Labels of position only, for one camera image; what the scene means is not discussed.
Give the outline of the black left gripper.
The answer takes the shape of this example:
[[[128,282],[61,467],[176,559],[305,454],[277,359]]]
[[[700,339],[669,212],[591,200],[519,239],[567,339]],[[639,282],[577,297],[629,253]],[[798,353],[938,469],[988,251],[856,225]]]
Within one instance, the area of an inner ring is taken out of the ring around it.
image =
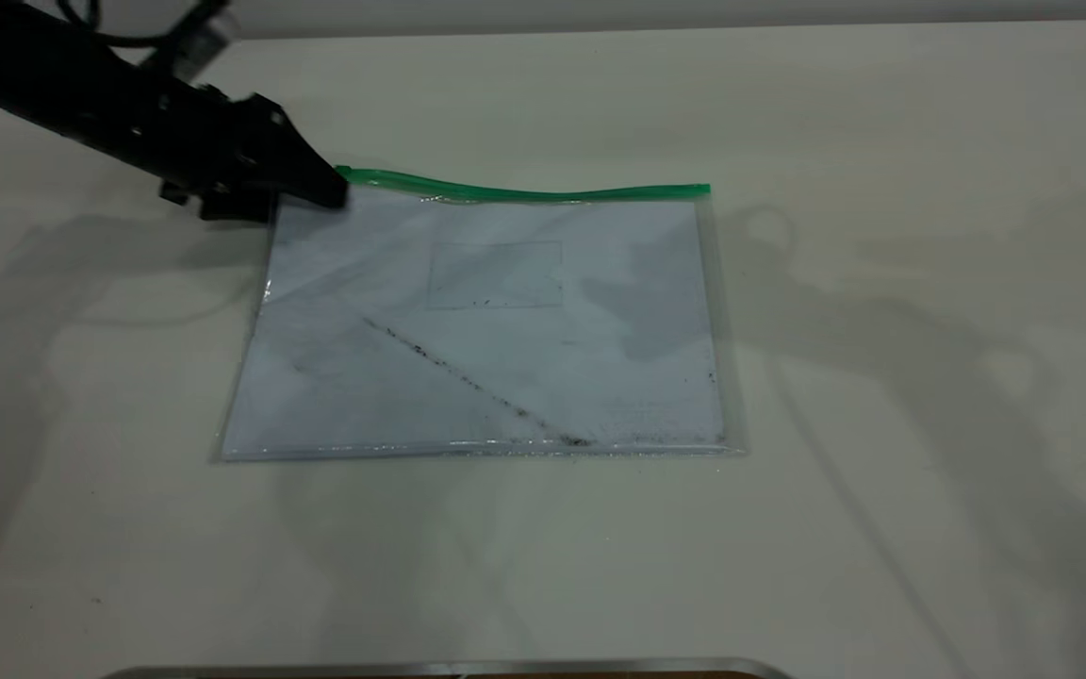
[[[349,181],[266,96],[232,100],[212,86],[164,83],[155,106],[159,196],[174,205],[200,197],[200,221],[270,224],[280,193],[348,206]]]

